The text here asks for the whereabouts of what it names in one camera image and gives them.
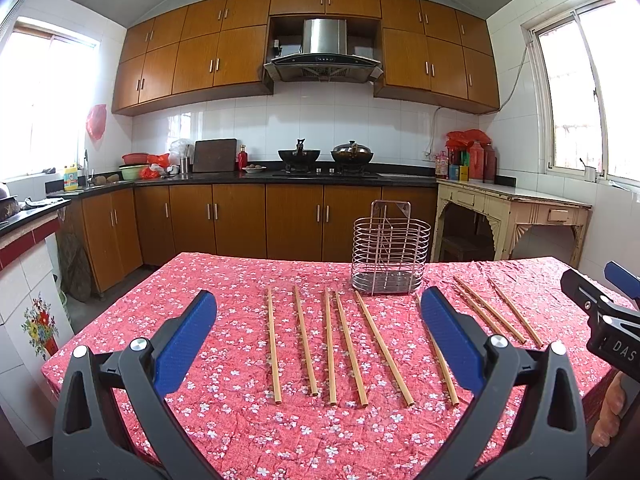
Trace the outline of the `person's right hand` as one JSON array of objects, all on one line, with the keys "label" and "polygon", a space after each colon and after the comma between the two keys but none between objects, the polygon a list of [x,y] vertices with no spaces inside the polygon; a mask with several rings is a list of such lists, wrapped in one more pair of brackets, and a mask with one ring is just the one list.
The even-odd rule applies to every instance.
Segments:
[{"label": "person's right hand", "polygon": [[606,390],[600,415],[591,433],[591,443],[606,448],[620,431],[620,413],[626,402],[626,393],[620,382],[624,374],[618,372]]}]

